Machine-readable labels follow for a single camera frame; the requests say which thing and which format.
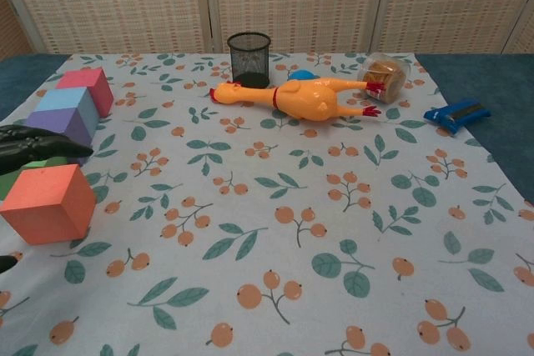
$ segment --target green block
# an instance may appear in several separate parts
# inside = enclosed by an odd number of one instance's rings
[[[68,164],[68,161],[64,157],[49,158],[48,160],[41,160],[38,162],[31,162],[22,166],[19,170],[0,175],[0,200],[4,200],[11,187],[17,181],[20,173],[27,168],[41,168],[41,167],[52,167],[52,166],[62,166]]]

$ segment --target purple block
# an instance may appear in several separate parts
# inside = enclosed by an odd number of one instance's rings
[[[82,117],[76,108],[33,112],[28,116],[24,125],[62,133],[76,143],[91,146],[91,136],[88,134]],[[73,159],[72,161],[83,164],[86,158]]]

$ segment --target table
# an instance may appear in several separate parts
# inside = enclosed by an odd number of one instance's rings
[[[0,225],[21,258],[0,275],[0,354],[529,354],[534,208],[466,130],[421,121],[445,101],[396,56],[411,81],[379,122],[311,123],[211,103],[226,55],[73,55],[5,123],[102,66],[116,104],[83,167],[99,202],[83,241]],[[276,53],[271,82],[364,60]]]

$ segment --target orange block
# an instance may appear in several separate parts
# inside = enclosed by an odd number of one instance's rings
[[[83,238],[96,198],[77,164],[21,172],[0,215],[30,245]]]

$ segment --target rubber chicken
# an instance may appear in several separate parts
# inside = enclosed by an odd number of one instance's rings
[[[377,117],[381,113],[376,106],[367,108],[340,106],[337,103],[337,93],[350,89],[379,93],[384,90],[384,84],[317,78],[290,80],[272,89],[253,89],[242,87],[239,83],[220,83],[216,89],[209,90],[209,95],[218,103],[231,104],[243,101],[263,103],[281,110],[292,118],[312,121],[324,121],[339,116]]]

